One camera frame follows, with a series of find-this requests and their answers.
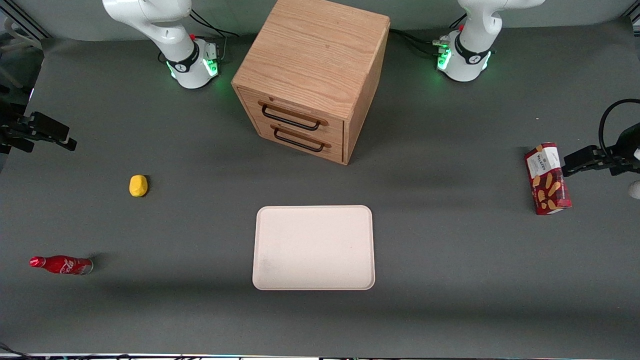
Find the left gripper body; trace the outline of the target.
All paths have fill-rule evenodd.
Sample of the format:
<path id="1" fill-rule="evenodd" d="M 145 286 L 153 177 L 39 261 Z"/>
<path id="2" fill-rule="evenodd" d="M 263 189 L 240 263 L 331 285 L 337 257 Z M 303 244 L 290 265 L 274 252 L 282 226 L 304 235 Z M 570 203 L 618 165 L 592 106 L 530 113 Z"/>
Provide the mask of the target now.
<path id="1" fill-rule="evenodd" d="M 610 153 L 615 160 L 615 166 L 610 168 L 611 176 L 624 173 L 640 173 L 640 123 L 624 130 L 618 137 Z"/>

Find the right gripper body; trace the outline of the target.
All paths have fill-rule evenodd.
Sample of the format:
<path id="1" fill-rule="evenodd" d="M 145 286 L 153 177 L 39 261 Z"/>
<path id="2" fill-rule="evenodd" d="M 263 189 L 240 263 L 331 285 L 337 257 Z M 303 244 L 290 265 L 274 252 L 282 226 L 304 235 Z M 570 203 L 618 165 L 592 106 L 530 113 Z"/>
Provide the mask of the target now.
<path id="1" fill-rule="evenodd" d="M 18 125 L 26 110 L 26 105 L 7 102 L 4 96 L 9 95 L 9 93 L 9 87 L 0 85 L 0 136 L 2 146 L 9 146 L 9 130 Z"/>

